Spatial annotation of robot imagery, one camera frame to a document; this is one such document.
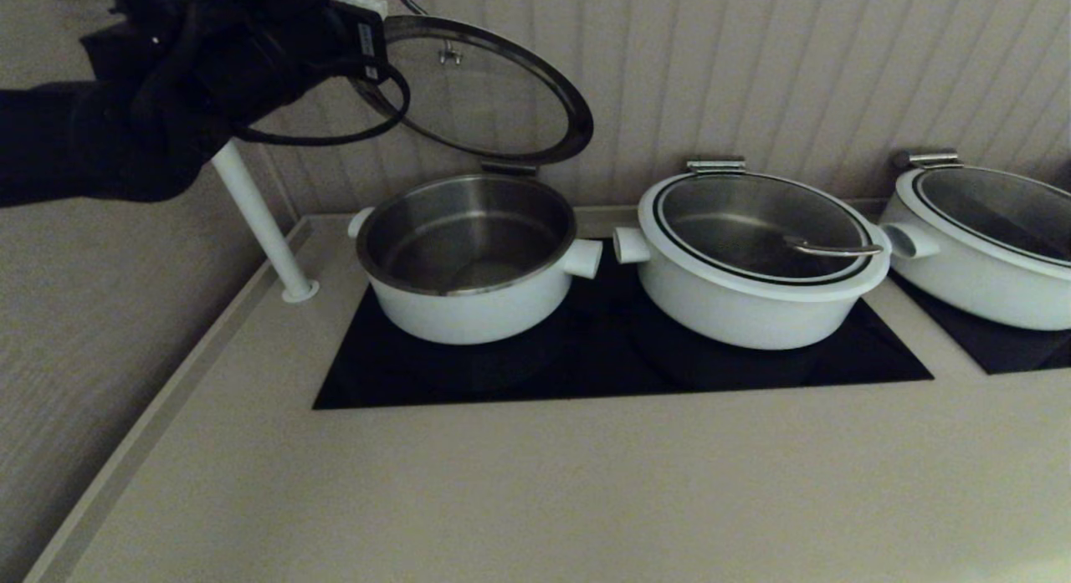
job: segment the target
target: black induction cooktop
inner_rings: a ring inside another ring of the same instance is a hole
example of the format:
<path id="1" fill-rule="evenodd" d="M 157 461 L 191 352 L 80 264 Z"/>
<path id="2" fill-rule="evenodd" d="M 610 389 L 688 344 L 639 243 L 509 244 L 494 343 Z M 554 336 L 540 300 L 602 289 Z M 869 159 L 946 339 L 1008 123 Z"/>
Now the black induction cooktop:
<path id="1" fill-rule="evenodd" d="M 605 255 L 613 255 L 606 243 Z M 314 409 L 482 403 L 933 379 L 864 302 L 817 344 L 745 349 L 684 328 L 651 302 L 636 266 L 603 258 L 561 307 L 516 337 L 448 346 L 403 332 L 369 289 Z"/>
<path id="2" fill-rule="evenodd" d="M 1071 330 L 1024 330 L 982 319 L 889 275 L 989 374 L 1071 368 Z"/>

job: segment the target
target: textured wall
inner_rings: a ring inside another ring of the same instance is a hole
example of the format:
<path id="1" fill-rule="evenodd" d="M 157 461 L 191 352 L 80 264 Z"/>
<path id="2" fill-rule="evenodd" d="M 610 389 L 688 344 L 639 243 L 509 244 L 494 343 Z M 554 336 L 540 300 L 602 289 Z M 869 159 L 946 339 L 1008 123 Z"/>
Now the textured wall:
<path id="1" fill-rule="evenodd" d="M 633 203 L 698 153 L 845 197 L 888 196 L 901 147 L 1046 181 L 1071 159 L 1071 0 L 422 2 L 534 49 L 586 94 L 593 141 L 542 171 L 582 205 Z M 337 85 L 281 120 L 341 132 L 365 122 L 352 102 Z M 476 159 L 395 130 L 285 165 L 300 210 L 345 211 Z"/>
<path id="2" fill-rule="evenodd" d="M 76 40 L 110 20 L 109 5 L 0 0 L 0 87 L 88 78 Z M 0 581 L 21 580 L 262 260 L 222 181 L 210 170 L 201 178 L 161 205 L 0 210 Z M 278 194 L 268 198 L 290 225 Z"/>

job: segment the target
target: white pole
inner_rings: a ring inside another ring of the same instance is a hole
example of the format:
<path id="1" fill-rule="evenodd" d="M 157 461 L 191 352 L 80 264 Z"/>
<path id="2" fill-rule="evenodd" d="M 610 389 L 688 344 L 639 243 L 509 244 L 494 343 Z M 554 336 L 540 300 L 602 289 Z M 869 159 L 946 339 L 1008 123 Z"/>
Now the white pole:
<path id="1" fill-rule="evenodd" d="M 256 236 L 265 254 L 268 255 L 268 260 L 283 281 L 283 286 L 286 288 L 283 290 L 283 300 L 296 303 L 313 298 L 320 289 L 320 285 L 315 280 L 310 281 L 301 271 L 290 251 L 290 244 L 286 243 L 286 238 L 275 224 L 275 218 L 268 210 L 260 191 L 253 183 L 250 170 L 245 168 L 233 140 L 227 141 L 227 145 L 212 156 L 212 166 L 220 173 L 223 183 L 230 192 L 230 197 L 242 211 L 245 224 L 253 230 L 253 236 Z"/>

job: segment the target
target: pot lid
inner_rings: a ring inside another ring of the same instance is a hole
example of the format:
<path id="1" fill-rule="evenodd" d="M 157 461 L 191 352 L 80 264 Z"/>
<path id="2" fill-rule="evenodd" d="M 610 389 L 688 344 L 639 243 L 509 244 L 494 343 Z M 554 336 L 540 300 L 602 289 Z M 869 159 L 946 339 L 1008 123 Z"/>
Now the pot lid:
<path id="1" fill-rule="evenodd" d="M 880 252 L 848 207 L 790 180 L 743 173 L 684 176 L 654 198 L 659 228 L 695 259 L 750 280 L 787 285 L 850 278 Z M 850 258 L 800 251 L 804 244 L 859 251 Z"/>
<path id="2" fill-rule="evenodd" d="M 383 21 L 391 64 L 409 81 L 406 125 L 447 146 L 507 162 L 555 163 L 591 140 L 591 110 L 554 66 L 491 31 L 433 16 Z M 358 92 L 384 114 L 401 103 L 371 84 Z"/>
<path id="3" fill-rule="evenodd" d="M 1071 266 L 1071 194 L 1030 178 L 980 167 L 940 167 L 915 178 L 934 213 L 1026 257 Z"/>

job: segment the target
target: metal hinge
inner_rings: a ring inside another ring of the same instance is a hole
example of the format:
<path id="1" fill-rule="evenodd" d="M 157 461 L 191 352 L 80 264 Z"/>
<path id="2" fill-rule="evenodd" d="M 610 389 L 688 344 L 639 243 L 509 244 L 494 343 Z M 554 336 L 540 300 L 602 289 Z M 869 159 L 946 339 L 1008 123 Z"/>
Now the metal hinge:
<path id="1" fill-rule="evenodd" d="M 503 163 L 501 161 L 480 161 L 480 168 L 488 174 L 512 175 L 516 177 L 536 177 L 536 174 L 539 173 L 539 165 Z"/>
<path id="2" fill-rule="evenodd" d="M 713 159 L 696 159 L 688 161 L 688 170 L 693 174 L 736 173 L 746 169 L 743 156 L 715 156 Z"/>
<path id="3" fill-rule="evenodd" d="M 941 148 L 940 150 L 912 152 L 904 150 L 892 155 L 892 166 L 900 169 L 938 169 L 944 167 L 962 167 L 960 154 L 954 148 Z"/>

